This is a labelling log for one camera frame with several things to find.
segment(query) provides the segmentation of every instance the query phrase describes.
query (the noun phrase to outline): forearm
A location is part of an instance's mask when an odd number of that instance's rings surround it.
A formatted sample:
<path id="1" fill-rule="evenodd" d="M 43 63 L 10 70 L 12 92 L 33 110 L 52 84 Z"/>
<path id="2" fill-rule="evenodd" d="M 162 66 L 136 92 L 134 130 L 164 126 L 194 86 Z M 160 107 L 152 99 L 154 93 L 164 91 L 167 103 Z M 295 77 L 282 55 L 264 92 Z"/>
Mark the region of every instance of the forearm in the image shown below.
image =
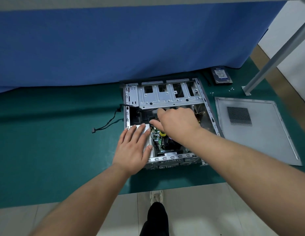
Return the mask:
<path id="1" fill-rule="evenodd" d="M 96 235 L 128 178 L 113 164 L 60 203 L 32 235 Z"/>
<path id="2" fill-rule="evenodd" d="M 305 235 L 305 174 L 204 129 L 183 143 L 280 235 Z"/>

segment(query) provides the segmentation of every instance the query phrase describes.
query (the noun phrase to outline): green mat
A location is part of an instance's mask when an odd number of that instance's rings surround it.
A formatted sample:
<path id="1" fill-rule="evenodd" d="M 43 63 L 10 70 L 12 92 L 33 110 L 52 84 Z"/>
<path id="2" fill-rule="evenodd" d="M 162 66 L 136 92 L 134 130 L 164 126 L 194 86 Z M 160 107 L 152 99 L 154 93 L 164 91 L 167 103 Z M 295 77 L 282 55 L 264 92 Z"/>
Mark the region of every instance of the green mat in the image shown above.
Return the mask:
<path id="1" fill-rule="evenodd" d="M 229 69 L 231 86 L 211 86 L 199 75 L 215 111 L 214 97 L 273 100 L 296 146 L 305 171 L 305 133 L 290 117 L 266 80 L 252 96 L 241 86 L 258 72 L 251 59 L 241 69 Z M 178 78 L 189 73 L 175 74 Z M 0 94 L 0 208 L 63 201 L 74 190 L 110 166 L 123 113 L 101 127 L 122 103 L 119 84 L 78 87 L 19 88 Z M 224 182 L 211 167 L 186 166 L 142 170 L 121 194 Z"/>

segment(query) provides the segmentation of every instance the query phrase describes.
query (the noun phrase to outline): hand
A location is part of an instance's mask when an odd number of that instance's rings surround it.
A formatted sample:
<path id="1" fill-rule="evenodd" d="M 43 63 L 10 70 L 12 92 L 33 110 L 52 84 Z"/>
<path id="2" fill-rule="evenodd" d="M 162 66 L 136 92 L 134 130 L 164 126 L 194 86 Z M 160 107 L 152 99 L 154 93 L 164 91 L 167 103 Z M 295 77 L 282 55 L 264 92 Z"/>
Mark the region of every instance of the hand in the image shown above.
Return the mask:
<path id="1" fill-rule="evenodd" d="M 129 176 L 136 174 L 145 166 L 152 150 L 152 146 L 149 145 L 143 152 L 150 129 L 142 134 L 145 124 L 140 125 L 137 130 L 136 128 L 134 125 L 129 130 L 125 129 L 122 132 L 112 162 L 112 165 L 118 165 Z"/>
<path id="2" fill-rule="evenodd" d="M 184 144 L 184 139 L 202 128 L 190 108 L 171 108 L 166 111 L 159 108 L 157 115 L 160 122 L 153 119 L 150 120 L 150 123 L 182 145 Z"/>

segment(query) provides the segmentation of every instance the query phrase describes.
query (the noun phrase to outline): white sneaker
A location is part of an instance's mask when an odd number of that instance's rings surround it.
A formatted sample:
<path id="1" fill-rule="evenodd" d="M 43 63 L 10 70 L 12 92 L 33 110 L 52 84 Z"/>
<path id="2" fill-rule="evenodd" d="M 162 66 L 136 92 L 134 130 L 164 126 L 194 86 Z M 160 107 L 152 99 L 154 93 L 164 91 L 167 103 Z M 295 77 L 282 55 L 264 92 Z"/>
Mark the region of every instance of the white sneaker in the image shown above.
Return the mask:
<path id="1" fill-rule="evenodd" d="M 150 192 L 150 205 L 155 202 L 163 204 L 163 190 L 154 190 Z"/>

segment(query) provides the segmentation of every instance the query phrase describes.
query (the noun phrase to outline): blue tablecloth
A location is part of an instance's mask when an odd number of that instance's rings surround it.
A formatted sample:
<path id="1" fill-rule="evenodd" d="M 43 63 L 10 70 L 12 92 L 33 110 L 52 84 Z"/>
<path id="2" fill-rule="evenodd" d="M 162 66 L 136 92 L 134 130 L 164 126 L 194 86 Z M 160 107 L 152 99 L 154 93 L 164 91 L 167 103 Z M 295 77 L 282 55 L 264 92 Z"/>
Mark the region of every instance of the blue tablecloth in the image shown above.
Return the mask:
<path id="1" fill-rule="evenodd" d="M 0 92 L 240 68 L 284 4 L 0 12 Z"/>

